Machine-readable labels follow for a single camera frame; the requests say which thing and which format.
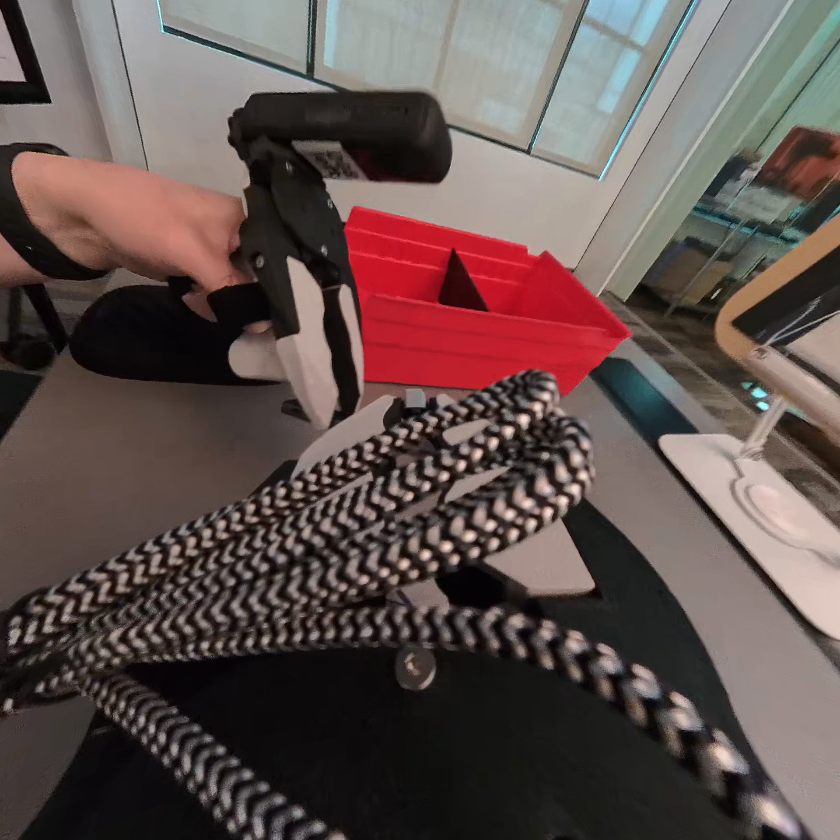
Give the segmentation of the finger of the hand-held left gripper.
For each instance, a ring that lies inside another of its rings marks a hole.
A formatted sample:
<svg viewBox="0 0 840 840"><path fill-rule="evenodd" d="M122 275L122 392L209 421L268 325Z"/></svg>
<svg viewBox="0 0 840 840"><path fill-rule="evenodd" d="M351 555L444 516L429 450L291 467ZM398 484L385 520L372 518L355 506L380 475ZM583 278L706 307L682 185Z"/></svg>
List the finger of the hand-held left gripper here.
<svg viewBox="0 0 840 840"><path fill-rule="evenodd" d="M276 349L291 390L315 428L327 429L339 404L340 391L332 367L332 351L324 328L323 289L309 269L287 257L291 304L296 328L284 328Z"/></svg>
<svg viewBox="0 0 840 840"><path fill-rule="evenodd" d="M337 390L334 415L353 415L364 395L364 346L356 297L346 284L327 288L328 372Z"/></svg>

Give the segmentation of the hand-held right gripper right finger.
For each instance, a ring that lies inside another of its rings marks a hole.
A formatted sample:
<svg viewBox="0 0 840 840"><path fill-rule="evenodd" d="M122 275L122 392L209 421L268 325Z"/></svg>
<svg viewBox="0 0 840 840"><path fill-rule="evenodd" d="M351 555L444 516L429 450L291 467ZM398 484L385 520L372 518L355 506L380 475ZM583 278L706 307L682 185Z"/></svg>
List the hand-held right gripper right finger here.
<svg viewBox="0 0 840 840"><path fill-rule="evenodd" d="M442 574L436 585L445 596L460 596L468 585L485 582L510 585L525 596L583 596L595 582L562 519L541 528L511 547L493 553L457 573Z"/></svg>

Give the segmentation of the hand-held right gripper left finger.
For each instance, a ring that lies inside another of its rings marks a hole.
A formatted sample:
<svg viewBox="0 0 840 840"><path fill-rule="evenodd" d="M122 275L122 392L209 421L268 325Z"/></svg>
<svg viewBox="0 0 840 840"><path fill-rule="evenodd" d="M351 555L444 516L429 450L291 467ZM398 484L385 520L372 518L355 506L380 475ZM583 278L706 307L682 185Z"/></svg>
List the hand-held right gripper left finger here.
<svg viewBox="0 0 840 840"><path fill-rule="evenodd" d="M383 395L320 435L299 456L291 477L297 479L326 459L382 434L403 419L403 396Z"/></svg>

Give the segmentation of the person's left forearm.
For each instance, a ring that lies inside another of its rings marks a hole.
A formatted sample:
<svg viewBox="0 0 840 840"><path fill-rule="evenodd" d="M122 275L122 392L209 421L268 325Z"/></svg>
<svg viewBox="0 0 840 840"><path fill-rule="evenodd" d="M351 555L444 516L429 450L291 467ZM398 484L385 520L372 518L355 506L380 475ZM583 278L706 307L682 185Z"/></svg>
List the person's left forearm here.
<svg viewBox="0 0 840 840"><path fill-rule="evenodd" d="M1 288L24 287L47 282L48 278L32 267L1 236Z"/></svg>

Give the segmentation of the person's left hand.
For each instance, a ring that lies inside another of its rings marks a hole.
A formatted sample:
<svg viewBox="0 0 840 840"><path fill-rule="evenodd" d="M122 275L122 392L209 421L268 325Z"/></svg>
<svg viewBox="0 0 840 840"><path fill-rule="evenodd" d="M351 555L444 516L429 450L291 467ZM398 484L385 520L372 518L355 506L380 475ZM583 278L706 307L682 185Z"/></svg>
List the person's left hand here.
<svg viewBox="0 0 840 840"><path fill-rule="evenodd" d="M190 277L187 306L214 319L207 295L253 282L232 261L240 198L127 165L27 151L10 175L24 215L75 264L150 280Z"/></svg>

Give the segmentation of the red plastic bin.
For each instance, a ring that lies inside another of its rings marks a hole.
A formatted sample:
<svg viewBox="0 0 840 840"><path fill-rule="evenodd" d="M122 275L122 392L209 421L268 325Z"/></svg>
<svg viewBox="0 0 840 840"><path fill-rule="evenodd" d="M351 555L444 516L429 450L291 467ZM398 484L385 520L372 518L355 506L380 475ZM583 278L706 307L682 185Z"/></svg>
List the red plastic bin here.
<svg viewBox="0 0 840 840"><path fill-rule="evenodd" d="M548 251L362 206L344 233L368 382L480 389L539 369L565 395L633 336ZM489 312L438 304L451 249Z"/></svg>

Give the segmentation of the black bin divider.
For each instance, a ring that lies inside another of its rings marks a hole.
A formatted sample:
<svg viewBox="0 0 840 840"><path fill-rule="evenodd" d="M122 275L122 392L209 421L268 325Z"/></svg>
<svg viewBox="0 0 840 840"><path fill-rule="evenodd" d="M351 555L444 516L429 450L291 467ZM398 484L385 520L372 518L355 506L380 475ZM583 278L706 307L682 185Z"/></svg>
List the black bin divider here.
<svg viewBox="0 0 840 840"><path fill-rule="evenodd" d="M490 311L464 261L454 248L449 253L444 279L437 295L437 303L441 306L474 312Z"/></svg>

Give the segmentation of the white door with glass panes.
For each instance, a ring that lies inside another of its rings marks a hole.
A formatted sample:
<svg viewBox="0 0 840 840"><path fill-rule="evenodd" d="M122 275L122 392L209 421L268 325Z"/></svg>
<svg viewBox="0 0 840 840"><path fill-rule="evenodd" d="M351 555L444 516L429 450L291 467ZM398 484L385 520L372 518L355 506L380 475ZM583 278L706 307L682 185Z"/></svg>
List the white door with glass panes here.
<svg viewBox="0 0 840 840"><path fill-rule="evenodd" d="M465 133L441 185L329 182L343 217L356 206L550 251L594 291L604 288L653 218L700 134L677 129L690 90L730 2L699 2L603 178L574 173ZM314 84L166 35L156 2L74 2L114 159L181 182L238 194L245 168L227 120L258 91Z"/></svg>

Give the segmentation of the wood framed display on stand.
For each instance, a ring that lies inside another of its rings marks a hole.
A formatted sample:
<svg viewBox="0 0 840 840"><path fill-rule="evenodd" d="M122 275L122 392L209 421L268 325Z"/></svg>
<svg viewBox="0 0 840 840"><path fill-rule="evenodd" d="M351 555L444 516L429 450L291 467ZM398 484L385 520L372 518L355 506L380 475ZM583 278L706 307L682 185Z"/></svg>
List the wood framed display on stand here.
<svg viewBox="0 0 840 840"><path fill-rule="evenodd" d="M802 619L838 645L839 531L763 451L796 407L838 445L839 220L826 222L736 292L715 340L764 385L770 406L744 441L668 434L670 464L770 578Z"/></svg>

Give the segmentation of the black wrist band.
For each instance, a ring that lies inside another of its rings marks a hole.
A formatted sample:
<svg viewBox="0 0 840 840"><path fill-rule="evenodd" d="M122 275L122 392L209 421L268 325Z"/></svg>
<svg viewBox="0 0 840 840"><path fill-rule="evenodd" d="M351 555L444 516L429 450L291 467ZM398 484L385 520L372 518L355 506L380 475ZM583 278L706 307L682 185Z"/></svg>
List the black wrist band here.
<svg viewBox="0 0 840 840"><path fill-rule="evenodd" d="M23 153L66 156L50 143L9 143L1 146L1 235L32 269L50 280L93 281L110 274L83 266L61 252L29 219L13 179L13 164Z"/></svg>

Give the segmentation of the black framed wall picture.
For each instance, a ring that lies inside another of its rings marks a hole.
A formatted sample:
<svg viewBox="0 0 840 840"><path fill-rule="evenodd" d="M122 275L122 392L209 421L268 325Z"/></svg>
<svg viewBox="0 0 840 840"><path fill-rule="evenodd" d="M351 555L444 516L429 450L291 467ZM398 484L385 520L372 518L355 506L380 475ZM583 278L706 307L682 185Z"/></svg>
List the black framed wall picture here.
<svg viewBox="0 0 840 840"><path fill-rule="evenodd" d="M18 1L1 1L1 104L52 103Z"/></svg>

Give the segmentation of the red wall picture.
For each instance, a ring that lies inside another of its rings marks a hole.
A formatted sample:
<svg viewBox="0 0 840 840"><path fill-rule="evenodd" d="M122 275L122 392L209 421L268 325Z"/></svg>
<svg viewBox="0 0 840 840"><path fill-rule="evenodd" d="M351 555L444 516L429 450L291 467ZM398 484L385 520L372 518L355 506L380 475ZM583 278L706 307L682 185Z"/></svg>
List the red wall picture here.
<svg viewBox="0 0 840 840"><path fill-rule="evenodd" d="M815 200L839 177L839 133L794 127L762 164L756 183Z"/></svg>

